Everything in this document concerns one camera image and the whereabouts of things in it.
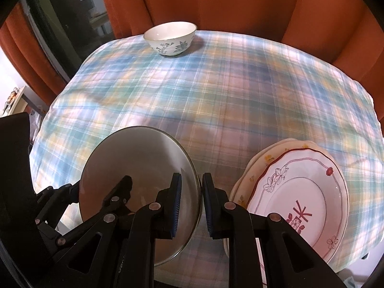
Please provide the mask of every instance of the yellow flower pattern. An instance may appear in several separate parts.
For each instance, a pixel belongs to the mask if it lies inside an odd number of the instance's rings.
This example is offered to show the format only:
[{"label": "yellow flower pattern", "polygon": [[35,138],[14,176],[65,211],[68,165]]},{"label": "yellow flower pattern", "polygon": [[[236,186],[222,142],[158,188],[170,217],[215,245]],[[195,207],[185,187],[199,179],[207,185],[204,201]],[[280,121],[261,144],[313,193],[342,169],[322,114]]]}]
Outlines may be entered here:
[{"label": "yellow flower pattern", "polygon": [[240,206],[246,209],[246,201],[244,200],[244,196],[241,195],[239,201],[237,202]]},{"label": "yellow flower pattern", "polygon": [[271,161],[275,160],[272,155],[266,155],[264,156],[265,162],[269,164]]}]

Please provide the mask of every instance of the metal pivot bolt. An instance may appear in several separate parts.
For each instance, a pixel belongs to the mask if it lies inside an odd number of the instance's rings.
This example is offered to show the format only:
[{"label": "metal pivot bolt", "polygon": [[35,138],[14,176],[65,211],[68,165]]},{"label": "metal pivot bolt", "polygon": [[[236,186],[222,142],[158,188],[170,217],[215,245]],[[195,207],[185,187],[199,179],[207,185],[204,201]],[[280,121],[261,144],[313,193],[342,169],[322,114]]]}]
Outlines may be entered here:
[{"label": "metal pivot bolt", "polygon": [[278,214],[278,213],[271,213],[271,214],[269,215],[269,218],[270,218],[272,221],[274,221],[274,222],[279,222],[279,221],[282,219],[282,217],[281,217],[280,214]]},{"label": "metal pivot bolt", "polygon": [[234,202],[227,201],[224,204],[224,208],[227,210],[233,210],[234,208],[236,208],[236,204]]},{"label": "metal pivot bolt", "polygon": [[153,202],[149,205],[150,210],[158,210],[160,208],[161,208],[161,204],[159,204],[158,202]]},{"label": "metal pivot bolt", "polygon": [[115,220],[115,215],[113,213],[108,213],[104,216],[104,222],[111,223]]},{"label": "metal pivot bolt", "polygon": [[64,237],[60,237],[59,239],[57,239],[57,245],[58,246],[63,246],[65,244],[65,238]]}]

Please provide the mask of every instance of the orange curtain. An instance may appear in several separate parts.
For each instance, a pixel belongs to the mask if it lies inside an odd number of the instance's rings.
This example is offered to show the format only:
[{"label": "orange curtain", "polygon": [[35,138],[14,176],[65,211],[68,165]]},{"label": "orange curtain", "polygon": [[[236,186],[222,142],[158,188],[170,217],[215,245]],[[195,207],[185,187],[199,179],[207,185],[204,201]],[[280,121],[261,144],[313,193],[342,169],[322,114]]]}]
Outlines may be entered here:
[{"label": "orange curtain", "polygon": [[168,21],[189,21],[200,30],[249,34],[314,55],[359,81],[384,125],[384,33],[362,0],[104,2],[116,38]]},{"label": "orange curtain", "polygon": [[0,46],[24,81],[51,105],[66,83],[41,49],[20,2],[0,28]]}]

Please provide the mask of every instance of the window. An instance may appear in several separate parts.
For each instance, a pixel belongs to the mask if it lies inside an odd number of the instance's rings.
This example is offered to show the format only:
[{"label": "window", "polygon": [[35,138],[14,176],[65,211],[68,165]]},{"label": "window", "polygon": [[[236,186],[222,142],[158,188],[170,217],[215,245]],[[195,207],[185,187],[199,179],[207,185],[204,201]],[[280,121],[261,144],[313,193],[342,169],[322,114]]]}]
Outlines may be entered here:
[{"label": "window", "polygon": [[56,70],[68,75],[64,78],[72,78],[94,50],[115,39],[103,0],[26,0],[26,5],[43,50]]}]

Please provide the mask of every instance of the cream plate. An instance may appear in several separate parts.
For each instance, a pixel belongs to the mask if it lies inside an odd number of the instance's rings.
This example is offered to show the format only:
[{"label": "cream plate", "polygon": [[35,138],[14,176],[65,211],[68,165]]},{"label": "cream plate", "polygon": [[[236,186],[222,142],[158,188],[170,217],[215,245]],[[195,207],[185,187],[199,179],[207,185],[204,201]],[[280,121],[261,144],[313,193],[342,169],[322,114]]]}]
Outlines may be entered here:
[{"label": "cream plate", "polygon": [[[239,185],[240,185],[241,181],[244,179],[246,173],[251,168],[251,166],[256,162],[256,160],[258,160],[262,155],[264,155],[272,147],[275,147],[277,145],[280,145],[280,144],[283,144],[283,143],[286,143],[286,142],[289,142],[289,141],[295,141],[295,140],[296,140],[295,138],[286,138],[285,140],[281,140],[281,141],[279,141],[277,143],[274,143],[274,144],[268,146],[267,148],[264,148],[261,152],[258,152],[255,156],[253,156],[252,159],[249,160],[247,166],[245,167],[243,175],[241,176],[241,178],[239,178],[237,180],[236,184],[232,188],[231,193],[229,194],[229,198],[228,198],[229,201],[233,201],[234,200],[236,191],[239,188]],[[229,257],[228,238],[224,238],[223,239],[223,244],[224,244],[225,254],[227,255],[227,257]]]},{"label": "cream plate", "polygon": [[294,140],[285,142],[283,144],[278,144],[272,147],[267,152],[265,152],[249,168],[248,172],[241,181],[239,188],[234,194],[234,199],[232,201],[246,208],[255,183],[265,171],[266,167],[268,167],[270,163],[274,162],[275,159],[281,156],[283,153],[296,148],[312,148],[314,150],[322,152],[325,156],[329,157],[333,162],[335,162],[331,155],[329,155],[329,153],[327,153],[325,149],[321,148],[320,146],[316,145],[314,142],[311,141]]},{"label": "cream plate", "polygon": [[[349,213],[345,180],[337,165],[313,149],[293,149],[264,171],[247,210],[267,216],[279,213],[329,262],[344,236]],[[263,282],[264,265],[258,243]]]},{"label": "cream plate", "polygon": [[[312,148],[322,152],[325,156],[329,157],[333,162],[333,158],[327,151],[320,146],[317,146],[314,142],[311,141],[299,141],[294,138],[287,138],[262,150],[257,154],[251,161],[248,163],[246,170],[240,180],[235,184],[238,187],[232,189],[230,194],[230,201],[233,201],[244,208],[247,207],[249,198],[251,196],[252,190],[255,186],[256,181],[265,171],[266,167],[272,163],[275,158],[281,156],[285,152],[295,148]],[[227,240],[223,240],[224,250],[227,256],[229,256],[229,248]]]}]

